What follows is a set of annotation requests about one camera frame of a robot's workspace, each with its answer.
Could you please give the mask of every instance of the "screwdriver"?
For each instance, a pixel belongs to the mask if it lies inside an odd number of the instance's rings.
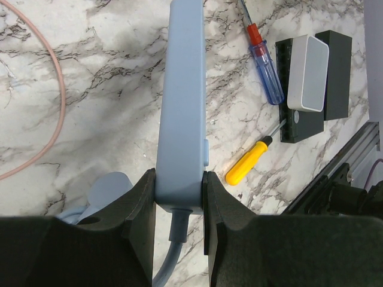
[[[273,142],[275,135],[286,123],[284,119],[272,133],[258,141],[254,148],[247,152],[226,174],[226,182],[230,185],[237,185],[248,172],[256,165],[262,154],[268,151],[269,145]]]
[[[283,103],[285,97],[282,91],[281,82],[275,70],[275,65],[271,59],[266,40],[262,40],[258,27],[251,21],[250,14],[247,10],[245,0],[241,0],[241,4],[245,11],[245,19],[247,23],[247,33],[250,37],[250,50],[256,62],[259,77],[261,78],[266,97],[271,105],[279,105]]]

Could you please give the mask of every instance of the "yellow screwdriver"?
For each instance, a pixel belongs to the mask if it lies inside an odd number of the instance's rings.
[[[228,184],[237,185],[243,180],[248,172],[256,165],[261,155],[268,151],[269,145],[273,142],[273,135],[275,135],[285,123],[286,119],[284,119],[269,136],[265,136],[258,141],[254,148],[247,152],[235,166],[230,169],[225,177]]]

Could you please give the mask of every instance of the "gray cable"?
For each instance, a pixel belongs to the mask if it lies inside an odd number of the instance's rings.
[[[192,212],[184,209],[173,209],[172,211],[172,224],[169,235],[171,244],[160,270],[153,279],[153,287],[165,286],[178,262],[182,245],[186,242],[189,215]]]

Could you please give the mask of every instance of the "cable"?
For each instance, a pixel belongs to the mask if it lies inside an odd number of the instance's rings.
[[[189,224],[189,215],[191,213],[190,210],[184,209],[172,210],[172,224],[169,235],[171,244],[160,270],[153,279],[153,287],[164,287],[173,273],[180,257],[182,245],[187,239],[187,226]]]
[[[54,64],[54,67],[56,68],[57,72],[57,79],[59,81],[59,87],[60,87],[60,95],[61,95],[61,108],[60,108],[60,116],[59,121],[57,122],[56,129],[54,130],[51,139],[46,144],[46,146],[34,157],[32,157],[27,162],[23,163],[21,166],[6,172],[3,175],[0,175],[0,180],[7,178],[11,175],[14,175],[15,173],[27,168],[31,164],[34,164],[37,160],[39,160],[47,151],[53,146],[55,141],[60,135],[62,126],[64,124],[64,118],[65,118],[65,105],[66,105],[66,92],[65,92],[65,83],[64,78],[62,75],[61,67],[59,64],[59,61],[54,54],[53,49],[50,47],[47,40],[44,38],[44,36],[39,32],[39,30],[35,27],[35,25],[32,24],[32,22],[23,14],[21,13],[17,8],[12,6],[10,3],[8,3],[6,0],[0,0],[0,4],[6,6],[9,10],[11,10],[14,14],[16,14],[20,19],[22,19],[31,29],[31,31],[37,36],[37,38],[42,42],[42,44],[45,46],[45,48],[48,50],[49,55],[52,57],[52,61]]]
[[[376,166],[378,165],[378,163],[383,163],[383,158],[379,158],[379,159],[377,159],[376,162],[374,162],[374,164],[372,165],[372,167],[371,167],[371,169],[370,169],[369,176],[367,177],[367,180],[366,180],[366,183],[365,183],[363,189],[366,189],[366,188],[368,187],[368,185],[370,184],[370,181],[371,181],[371,179],[372,179],[373,172],[375,171]]]

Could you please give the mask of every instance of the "pink cable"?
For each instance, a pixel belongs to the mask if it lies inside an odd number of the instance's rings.
[[[49,54],[52,57],[54,67],[56,68],[57,72],[57,79],[59,80],[59,86],[60,86],[60,94],[61,94],[61,109],[60,109],[60,117],[59,117],[59,122],[57,123],[56,129],[54,130],[54,133],[47,143],[47,145],[34,157],[32,157],[30,160],[28,160],[26,163],[22,164],[21,166],[3,174],[0,175],[0,180],[7,178],[11,175],[14,175],[15,173],[25,169],[26,167],[30,166],[31,164],[35,163],[37,160],[39,160],[55,143],[57,138],[60,135],[61,128],[64,123],[64,118],[65,118],[65,105],[66,105],[66,92],[65,92],[65,83],[64,83],[64,78],[62,75],[61,67],[59,64],[59,61],[54,54],[52,48],[50,47],[49,43],[47,40],[44,38],[44,36],[39,32],[39,30],[35,27],[35,25],[32,24],[32,22],[23,14],[21,13],[18,9],[16,9],[14,6],[12,6],[10,3],[8,3],[6,0],[0,0],[0,3],[4,6],[6,6],[9,10],[11,10],[14,14],[16,14],[19,18],[21,18],[32,30],[32,32],[39,38],[39,40],[44,44],[46,49],[48,50]]]

